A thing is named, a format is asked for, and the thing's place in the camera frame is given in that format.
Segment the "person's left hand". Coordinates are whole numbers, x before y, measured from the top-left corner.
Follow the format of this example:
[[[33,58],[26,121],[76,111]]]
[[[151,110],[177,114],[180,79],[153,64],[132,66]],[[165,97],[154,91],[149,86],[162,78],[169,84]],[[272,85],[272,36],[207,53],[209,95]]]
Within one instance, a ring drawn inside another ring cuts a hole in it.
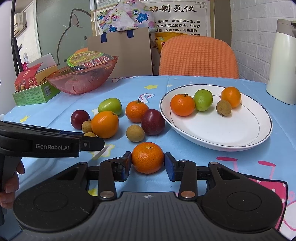
[[[23,166],[22,161],[20,161],[16,168],[16,171],[14,172],[14,175],[6,182],[4,186],[4,191],[0,193],[0,201],[2,208],[12,209],[16,196],[16,191],[19,189],[20,186],[18,174],[23,175],[24,173],[25,168]]]

